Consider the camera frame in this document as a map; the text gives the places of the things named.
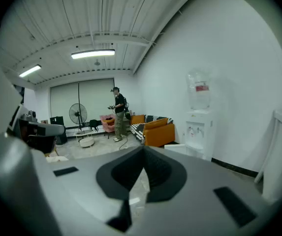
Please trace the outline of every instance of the pink chair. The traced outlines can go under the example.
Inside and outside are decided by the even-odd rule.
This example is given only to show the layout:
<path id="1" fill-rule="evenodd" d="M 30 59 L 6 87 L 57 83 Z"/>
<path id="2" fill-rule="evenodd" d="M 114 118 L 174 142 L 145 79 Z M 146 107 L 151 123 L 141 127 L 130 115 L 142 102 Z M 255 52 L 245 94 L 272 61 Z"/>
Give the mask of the pink chair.
<path id="1" fill-rule="evenodd" d="M 101 123 L 102 123 L 102 128 L 105 132 L 108 133 L 108 139 L 109 139 L 109 135 L 110 133 L 114 132 L 115 131 L 115 124 L 113 125 L 108 125 L 108 123 L 104 122 L 104 120 L 106 120 L 107 118 L 113 118 L 115 119 L 116 118 L 116 115 L 114 114 L 110 114 L 110 115 L 107 115 L 107 116 L 99 116 L 100 117 L 100 120 L 101 120 Z"/>

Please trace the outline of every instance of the black t-shirt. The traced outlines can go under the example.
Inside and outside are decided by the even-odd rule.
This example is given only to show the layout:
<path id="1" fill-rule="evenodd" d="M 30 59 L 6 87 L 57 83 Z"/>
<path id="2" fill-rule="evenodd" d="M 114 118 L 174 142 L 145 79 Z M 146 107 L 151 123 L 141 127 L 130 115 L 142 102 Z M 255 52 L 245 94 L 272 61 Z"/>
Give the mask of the black t-shirt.
<path id="1" fill-rule="evenodd" d="M 118 94 L 118 96 L 116 97 L 116 106 L 118 104 L 123 104 L 123 106 L 119 107 L 119 108 L 115 108 L 115 112 L 116 113 L 121 113 L 124 109 L 125 109 L 125 98 L 123 97 L 122 94 Z"/>

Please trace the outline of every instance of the orange sofa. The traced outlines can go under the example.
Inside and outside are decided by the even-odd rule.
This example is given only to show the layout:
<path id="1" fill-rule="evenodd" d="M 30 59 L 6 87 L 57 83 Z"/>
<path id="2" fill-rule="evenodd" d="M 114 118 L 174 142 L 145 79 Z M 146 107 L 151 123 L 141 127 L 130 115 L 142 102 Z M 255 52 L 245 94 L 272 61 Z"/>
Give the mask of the orange sofa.
<path id="1" fill-rule="evenodd" d="M 132 116 L 130 131 L 145 145 L 161 147 L 175 141 L 175 125 L 171 118 L 140 115 Z"/>

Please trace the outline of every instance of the standing fan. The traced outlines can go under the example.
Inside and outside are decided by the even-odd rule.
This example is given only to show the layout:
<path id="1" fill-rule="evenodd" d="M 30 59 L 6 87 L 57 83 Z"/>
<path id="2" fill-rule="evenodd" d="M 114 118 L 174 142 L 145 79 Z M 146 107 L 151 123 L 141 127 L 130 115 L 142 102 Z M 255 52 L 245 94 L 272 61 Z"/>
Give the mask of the standing fan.
<path id="1" fill-rule="evenodd" d="M 83 125 L 87 119 L 86 108 L 82 104 L 75 103 L 70 107 L 68 114 L 70 115 L 72 122 L 78 124 L 80 130 L 82 131 L 81 125 Z"/>

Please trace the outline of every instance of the ceiling light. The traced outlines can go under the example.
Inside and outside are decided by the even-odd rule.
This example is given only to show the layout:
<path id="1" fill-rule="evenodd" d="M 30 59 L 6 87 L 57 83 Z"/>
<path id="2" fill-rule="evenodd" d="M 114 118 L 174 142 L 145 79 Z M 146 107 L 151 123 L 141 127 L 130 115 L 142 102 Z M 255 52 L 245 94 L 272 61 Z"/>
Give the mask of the ceiling light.
<path id="1" fill-rule="evenodd" d="M 79 53 L 72 53 L 71 56 L 73 59 L 87 58 L 87 57 L 95 57 L 95 56 L 112 56 L 115 54 L 114 49 L 103 49 L 103 50 L 92 50 L 92 51 L 84 51 Z"/>
<path id="2" fill-rule="evenodd" d="M 22 77 L 22 78 L 23 78 L 23 77 L 25 77 L 26 75 L 29 75 L 30 73 L 39 70 L 40 68 L 41 68 L 40 65 L 36 65 L 36 66 L 34 66 L 33 68 L 27 70 L 26 72 L 20 74 L 19 77 Z"/>

